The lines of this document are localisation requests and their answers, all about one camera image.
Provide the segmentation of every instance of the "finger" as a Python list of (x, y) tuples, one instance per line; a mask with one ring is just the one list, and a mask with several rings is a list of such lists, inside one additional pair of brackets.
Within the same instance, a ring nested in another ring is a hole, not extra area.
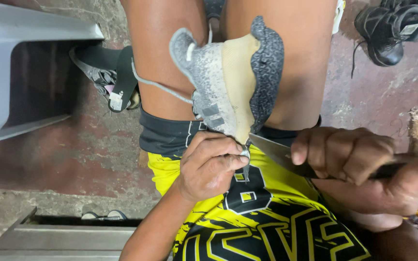
[(375, 170), (392, 159), (395, 147), (394, 140), (386, 136), (358, 138), (343, 166), (346, 180), (357, 186), (362, 185)]
[(327, 156), (326, 171), (340, 180), (346, 180), (343, 166), (348, 160), (355, 141), (362, 136), (373, 135), (365, 128), (338, 131), (328, 137), (325, 153)]
[(342, 131), (337, 128), (323, 127), (317, 128), (309, 140), (309, 150), (307, 153), (307, 162), (311, 165), (320, 178), (326, 178), (326, 142), (334, 133)]
[(313, 129), (301, 130), (291, 145), (291, 161), (295, 165), (301, 165), (306, 161), (309, 150), (309, 140)]
[(183, 153), (185, 156), (189, 156), (193, 153), (193, 151), (196, 149), (196, 147), (206, 139), (216, 139), (216, 138), (225, 138), (226, 136), (221, 133), (217, 132), (210, 132), (210, 131), (198, 131), (193, 139), (191, 140), (191, 143), (189, 144), (186, 151)]
[(385, 192), (388, 198), (398, 199), (392, 204), (392, 214), (414, 214), (418, 209), (418, 160), (405, 165), (388, 180)]
[(227, 172), (232, 173), (232, 171), (241, 169), (242, 167), (246, 166), (248, 161), (249, 159), (245, 156), (232, 154), (218, 156), (209, 159), (203, 166), (201, 166), (199, 170), (208, 175), (221, 175), (226, 174)]
[(224, 136), (224, 138), (205, 139), (199, 143), (193, 153), (187, 157), (186, 162), (201, 167), (212, 157), (225, 154), (239, 155), (243, 151), (242, 147), (235, 140)]

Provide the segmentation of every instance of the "thigh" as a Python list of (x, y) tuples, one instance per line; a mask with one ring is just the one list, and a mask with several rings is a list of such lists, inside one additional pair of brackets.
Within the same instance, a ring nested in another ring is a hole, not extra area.
[[(169, 53), (172, 35), (186, 27), (198, 44), (208, 38), (203, 0), (121, 0), (127, 15), (138, 75), (191, 98), (193, 85), (178, 70)], [(194, 120), (187, 104), (156, 86), (139, 83), (143, 109), (169, 120)]]
[(266, 126), (301, 130), (316, 125), (323, 99), (337, 0), (227, 0), (227, 39), (250, 32), (257, 15), (283, 39), (285, 63), (275, 108)]

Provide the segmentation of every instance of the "concrete floor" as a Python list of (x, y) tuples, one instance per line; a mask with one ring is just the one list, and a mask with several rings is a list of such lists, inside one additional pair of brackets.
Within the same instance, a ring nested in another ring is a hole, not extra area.
[[(100, 23), (108, 48), (130, 44), (118, 0), (0, 0), (36, 10)], [(418, 106), (418, 43), (405, 43), (404, 58), (382, 68), (352, 51), (360, 42), (352, 22), (370, 0), (346, 2), (340, 32), (334, 35), (322, 105), (323, 125), (367, 127), (409, 145), (409, 110)], [(151, 181), (147, 155), (138, 147), (138, 111), (108, 113), (92, 85), (80, 86), (84, 99), (72, 119), (0, 142), (0, 234), (30, 205), (46, 215), (80, 216), (122, 210), (142, 218), (160, 195)]]

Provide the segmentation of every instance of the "knife blade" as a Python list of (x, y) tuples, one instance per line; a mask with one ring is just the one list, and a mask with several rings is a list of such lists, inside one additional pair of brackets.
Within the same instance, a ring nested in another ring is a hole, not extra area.
[[(266, 138), (260, 137), (256, 134), (249, 134), (249, 139), (252, 144), (259, 148), (265, 155), (270, 157), (275, 163), (279, 164), (283, 168), (293, 172), (296, 175), (306, 178), (319, 178), (315, 171), (307, 163), (302, 165), (294, 165), (291, 161), (291, 148), (280, 143), (273, 142)], [(381, 166), (370, 178), (388, 178), (392, 177), (400, 168), (402, 168), (406, 162), (396, 162)]]

